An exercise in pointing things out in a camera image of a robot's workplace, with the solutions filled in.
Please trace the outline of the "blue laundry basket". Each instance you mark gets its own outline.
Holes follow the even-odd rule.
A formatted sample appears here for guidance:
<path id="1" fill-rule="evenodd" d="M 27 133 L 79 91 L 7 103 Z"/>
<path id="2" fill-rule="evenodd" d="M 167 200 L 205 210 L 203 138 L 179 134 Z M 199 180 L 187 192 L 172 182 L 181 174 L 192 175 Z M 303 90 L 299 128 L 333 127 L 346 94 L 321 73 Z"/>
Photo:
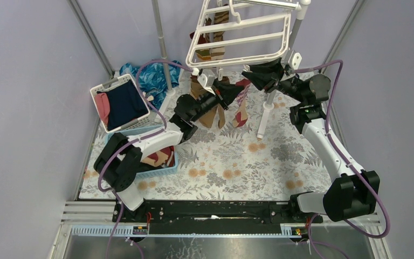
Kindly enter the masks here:
<path id="1" fill-rule="evenodd" d="M 145 126 L 133 129 L 119 131 L 122 135 L 128 138 L 128 141 L 135 141 L 134 147 L 141 149 L 142 156 L 148 156 L 163 148 L 169 146 L 177 146 L 182 140 L 183 133 L 172 123 L 168 123 L 167 128 L 163 125 Z M 157 176 L 164 176 L 177 173 L 178 155 L 175 154 L 175 165 L 166 168 L 153 168 L 147 171 L 138 172 L 136 177 L 138 179 L 152 178 Z"/>

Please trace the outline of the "silver drying rack stand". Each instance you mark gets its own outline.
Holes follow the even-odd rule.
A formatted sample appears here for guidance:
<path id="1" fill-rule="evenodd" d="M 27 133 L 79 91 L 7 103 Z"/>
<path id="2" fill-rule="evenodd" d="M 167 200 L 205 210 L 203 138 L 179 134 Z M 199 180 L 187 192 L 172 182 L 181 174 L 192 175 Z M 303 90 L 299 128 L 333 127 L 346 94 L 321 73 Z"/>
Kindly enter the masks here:
<path id="1" fill-rule="evenodd" d="M 222 76 L 220 70 L 226 66 L 243 65 L 246 72 L 254 73 L 261 73 L 263 67 L 270 66 L 271 71 L 269 72 L 269 75 L 271 75 L 270 82 L 272 84 L 276 84 L 283 79 L 288 79 L 295 75 L 295 71 L 302 61 L 301 55 L 293 50 L 293 45 L 310 3 L 310 1 L 229 1 L 224 4 L 222 1 L 217 1 L 217 7 L 210 9 L 208 7 L 209 1 L 203 1 L 200 17 L 194 32 L 194 38 L 191 41 L 185 62 L 188 67 L 194 69 L 194 71 L 214 67 L 218 70 L 217 76 L 219 77 Z M 238 9 L 254 5 L 273 6 L 281 11 L 272 15 L 242 19 Z M 220 12 L 227 12 L 229 15 L 233 16 L 233 21 L 220 23 L 218 25 L 206 25 L 202 20 L 209 15 L 214 15 Z M 239 30 L 275 22 L 282 22 L 283 27 L 280 32 L 242 37 L 222 42 L 205 44 L 200 44 L 198 42 L 201 36 L 206 36 L 209 33 L 214 34 L 216 32 Z M 212 50 L 230 45 L 235 46 L 273 39 L 280 40 L 279 50 L 274 53 L 228 59 L 211 59 L 210 61 L 203 63 L 193 62 L 197 50 Z"/>

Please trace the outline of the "pile of socks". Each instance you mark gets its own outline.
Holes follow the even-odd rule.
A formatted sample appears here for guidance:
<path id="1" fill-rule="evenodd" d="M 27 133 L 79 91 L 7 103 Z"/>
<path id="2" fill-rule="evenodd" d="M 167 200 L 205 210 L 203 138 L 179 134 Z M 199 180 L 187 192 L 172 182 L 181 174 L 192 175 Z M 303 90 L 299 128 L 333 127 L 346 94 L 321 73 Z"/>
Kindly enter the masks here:
<path id="1" fill-rule="evenodd" d="M 175 165 L 175 148 L 169 146 L 152 153 L 142 160 L 142 163 L 155 168 L 173 167 Z"/>

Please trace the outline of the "white sock hanger frame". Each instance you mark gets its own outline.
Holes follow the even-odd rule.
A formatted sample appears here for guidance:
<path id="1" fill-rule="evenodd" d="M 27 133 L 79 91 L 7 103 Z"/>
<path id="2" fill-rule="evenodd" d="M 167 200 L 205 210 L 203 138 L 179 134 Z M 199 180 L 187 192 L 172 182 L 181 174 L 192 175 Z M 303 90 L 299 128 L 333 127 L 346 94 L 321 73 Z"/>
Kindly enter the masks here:
<path id="1" fill-rule="evenodd" d="M 214 6 L 213 2 L 209 1 L 208 7 L 211 9 L 211 8 L 216 8 L 217 6 Z M 242 19 L 250 19 L 250 18 L 256 18 L 259 16 L 272 15 L 272 14 L 279 13 L 280 11 L 281 10 L 276 7 L 264 6 L 264 5 L 254 5 L 251 7 L 238 9 L 238 12 L 240 13 L 240 16 Z M 215 14 L 209 15 L 208 17 L 203 18 L 202 20 L 206 23 L 206 25 L 214 25 L 213 24 L 214 16 Z M 231 21 L 233 21 L 233 16 L 229 15 L 229 22 Z M 223 41 L 242 38 L 242 37 L 258 36 L 258 35 L 264 35 L 268 33 L 280 32 L 282 30 L 282 27 L 283 27 L 282 22 L 275 22 L 275 23 L 268 23 L 268 24 L 258 25 L 258 26 L 249 27 L 249 28 L 243 28 L 239 30 L 226 31 L 224 32 Z M 209 33 L 206 36 L 201 36 L 198 42 L 200 44 L 213 43 L 213 35 Z M 243 57 L 243 56 L 255 56 L 255 55 L 260 55 L 260 54 L 270 54 L 270 53 L 274 53 L 278 51 L 279 47 L 280 47 L 279 39 L 245 43 L 245 44 L 240 44 L 240 45 L 235 45 L 235 46 L 230 45 L 230 46 L 225 47 L 225 55 L 223 59 L 237 58 L 237 57 Z M 203 62 L 207 62 L 210 60 L 211 60 L 211 54 L 210 54 L 209 49 L 197 50 L 193 58 L 193 62 L 197 62 L 197 63 L 203 63 Z"/>

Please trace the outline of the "blue patterned cloth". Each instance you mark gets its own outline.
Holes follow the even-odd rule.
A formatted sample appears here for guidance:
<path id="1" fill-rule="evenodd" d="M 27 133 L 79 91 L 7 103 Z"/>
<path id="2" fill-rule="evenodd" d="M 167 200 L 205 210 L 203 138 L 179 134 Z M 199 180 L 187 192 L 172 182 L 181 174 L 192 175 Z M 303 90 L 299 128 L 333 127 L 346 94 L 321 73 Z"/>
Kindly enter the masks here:
<path id="1" fill-rule="evenodd" d="M 119 73 L 132 74 L 135 78 L 140 66 L 133 66 L 131 63 L 126 63 L 121 66 Z M 181 68 L 169 65 L 170 82 L 173 88 L 179 85 L 179 77 Z M 153 96 L 152 105 L 160 109 L 163 101 L 167 95 L 168 84 L 164 74 L 164 67 L 162 63 L 153 63 L 144 67 L 139 75 L 139 84 L 142 92 Z"/>

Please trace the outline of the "red striped sock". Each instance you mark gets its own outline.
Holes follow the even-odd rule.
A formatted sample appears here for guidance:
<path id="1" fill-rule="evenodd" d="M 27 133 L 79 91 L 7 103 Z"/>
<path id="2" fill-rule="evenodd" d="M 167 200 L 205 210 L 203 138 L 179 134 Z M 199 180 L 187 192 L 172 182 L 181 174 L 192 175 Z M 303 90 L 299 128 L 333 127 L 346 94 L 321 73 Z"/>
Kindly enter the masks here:
<path id="1" fill-rule="evenodd" d="M 238 103 L 238 109 L 232 122 L 234 128 L 244 126 L 248 120 L 248 114 L 246 111 L 246 97 L 250 85 L 251 82 L 248 79 L 242 79 L 236 83 L 236 86 L 242 86 L 243 90 L 238 94 L 236 98 L 236 101 Z"/>

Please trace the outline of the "tan ribbed sock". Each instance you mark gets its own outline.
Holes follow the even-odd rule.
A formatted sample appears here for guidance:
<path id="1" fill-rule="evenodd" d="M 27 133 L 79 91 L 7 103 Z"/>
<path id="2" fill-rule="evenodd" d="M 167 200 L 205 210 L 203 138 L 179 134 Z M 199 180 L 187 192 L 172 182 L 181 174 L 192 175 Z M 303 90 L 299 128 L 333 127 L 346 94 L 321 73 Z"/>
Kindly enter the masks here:
<path id="1" fill-rule="evenodd" d="M 207 91 L 201 86 L 198 82 L 196 76 L 190 76 L 190 95 L 195 99 L 199 98 L 201 95 L 207 93 Z M 212 108 L 208 113 L 203 115 L 198 121 L 206 128 L 211 128 L 213 125 L 213 120 L 217 113 L 218 106 Z"/>

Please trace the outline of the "pink cloth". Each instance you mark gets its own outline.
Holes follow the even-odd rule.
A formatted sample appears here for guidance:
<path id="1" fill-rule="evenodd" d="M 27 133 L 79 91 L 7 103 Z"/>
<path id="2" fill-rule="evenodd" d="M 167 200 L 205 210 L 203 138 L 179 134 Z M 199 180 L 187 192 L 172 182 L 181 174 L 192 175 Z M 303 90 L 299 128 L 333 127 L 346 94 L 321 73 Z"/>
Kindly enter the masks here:
<path id="1" fill-rule="evenodd" d="M 110 103 L 106 93 L 98 93 L 94 97 L 96 104 L 97 112 L 100 120 L 104 123 L 105 126 L 108 125 L 108 117 L 111 111 Z"/>

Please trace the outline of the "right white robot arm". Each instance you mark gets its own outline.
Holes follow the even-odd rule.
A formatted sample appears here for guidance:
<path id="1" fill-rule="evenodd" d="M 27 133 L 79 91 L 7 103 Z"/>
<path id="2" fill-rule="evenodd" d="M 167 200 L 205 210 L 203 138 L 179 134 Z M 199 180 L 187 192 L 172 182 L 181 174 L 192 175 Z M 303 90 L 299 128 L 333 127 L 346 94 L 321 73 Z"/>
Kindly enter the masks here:
<path id="1" fill-rule="evenodd" d="M 372 214 L 376 207 L 383 208 L 378 196 L 380 177 L 375 171 L 366 171 L 347 152 L 329 124 L 330 109 L 322 107 L 334 94 L 337 81 L 320 73 L 300 79 L 299 74 L 306 72 L 309 69 L 283 66 L 279 59 L 251 65 L 242 72 L 258 90 L 279 91 L 299 102 L 290 108 L 291 123 L 312 145 L 332 182 L 324 193 L 292 195 L 288 217 L 301 222 L 309 213 L 318 213 L 337 222 Z"/>

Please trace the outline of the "white laundry basket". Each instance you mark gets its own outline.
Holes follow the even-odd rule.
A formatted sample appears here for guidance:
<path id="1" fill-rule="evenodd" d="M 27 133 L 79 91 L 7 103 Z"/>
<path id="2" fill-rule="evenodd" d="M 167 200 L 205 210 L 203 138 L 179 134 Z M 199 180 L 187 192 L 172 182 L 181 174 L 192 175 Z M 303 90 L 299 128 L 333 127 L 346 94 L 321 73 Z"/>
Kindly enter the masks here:
<path id="1" fill-rule="evenodd" d="M 106 133 L 150 123 L 147 100 L 139 94 L 135 78 L 124 74 L 90 89 L 93 104 Z"/>

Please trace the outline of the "dark navy cloth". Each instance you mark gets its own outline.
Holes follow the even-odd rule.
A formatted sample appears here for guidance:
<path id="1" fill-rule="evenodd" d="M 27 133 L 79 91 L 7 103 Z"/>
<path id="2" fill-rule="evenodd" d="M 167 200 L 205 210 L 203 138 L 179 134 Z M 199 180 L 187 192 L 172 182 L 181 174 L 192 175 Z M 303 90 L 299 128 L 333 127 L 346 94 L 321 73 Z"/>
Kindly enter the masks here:
<path id="1" fill-rule="evenodd" d="M 108 125 L 106 126 L 108 131 L 121 127 L 148 113 L 148 109 L 132 81 L 103 93 L 107 94 L 111 107 Z"/>

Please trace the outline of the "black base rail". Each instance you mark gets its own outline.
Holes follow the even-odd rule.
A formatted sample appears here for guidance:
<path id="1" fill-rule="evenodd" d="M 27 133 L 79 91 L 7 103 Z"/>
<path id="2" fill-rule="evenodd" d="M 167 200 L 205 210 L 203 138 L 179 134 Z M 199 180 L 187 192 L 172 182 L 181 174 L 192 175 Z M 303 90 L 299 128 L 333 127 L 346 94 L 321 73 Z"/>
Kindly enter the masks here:
<path id="1" fill-rule="evenodd" d="M 123 213 L 116 204 L 112 221 L 142 223 L 152 235 L 301 236 L 313 215 L 292 202 L 144 200 Z"/>

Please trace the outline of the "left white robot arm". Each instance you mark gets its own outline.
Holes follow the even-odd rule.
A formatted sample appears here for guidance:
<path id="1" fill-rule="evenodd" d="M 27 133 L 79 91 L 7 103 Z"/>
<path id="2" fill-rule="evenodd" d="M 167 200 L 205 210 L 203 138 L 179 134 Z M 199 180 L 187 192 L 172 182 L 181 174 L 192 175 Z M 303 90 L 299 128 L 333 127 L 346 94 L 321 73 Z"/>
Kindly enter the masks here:
<path id="1" fill-rule="evenodd" d="M 195 121 L 218 105 L 227 109 L 244 88 L 243 85 L 215 80 L 212 93 L 206 92 L 198 98 L 190 94 L 179 96 L 174 115 L 164 126 L 128 137 L 122 133 L 112 134 L 94 163 L 94 169 L 99 173 L 99 189 L 102 188 L 102 180 L 106 180 L 125 208 L 125 215 L 134 222 L 141 221 L 146 208 L 134 182 L 141 161 L 166 147 L 188 141 L 197 131 Z"/>

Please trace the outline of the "brown patterned hanging sock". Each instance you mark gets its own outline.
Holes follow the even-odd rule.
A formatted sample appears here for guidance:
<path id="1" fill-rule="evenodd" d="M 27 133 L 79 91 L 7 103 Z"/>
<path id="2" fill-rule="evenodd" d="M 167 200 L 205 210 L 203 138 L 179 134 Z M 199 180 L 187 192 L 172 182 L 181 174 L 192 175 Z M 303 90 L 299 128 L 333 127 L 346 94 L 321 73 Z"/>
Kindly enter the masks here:
<path id="1" fill-rule="evenodd" d="M 213 20 L 213 24 L 224 24 L 229 22 L 229 11 L 216 12 Z M 213 42 L 222 42 L 224 40 L 225 31 L 216 31 L 213 35 Z M 210 50 L 211 60 L 221 60 L 225 55 L 225 46 L 213 47 Z"/>

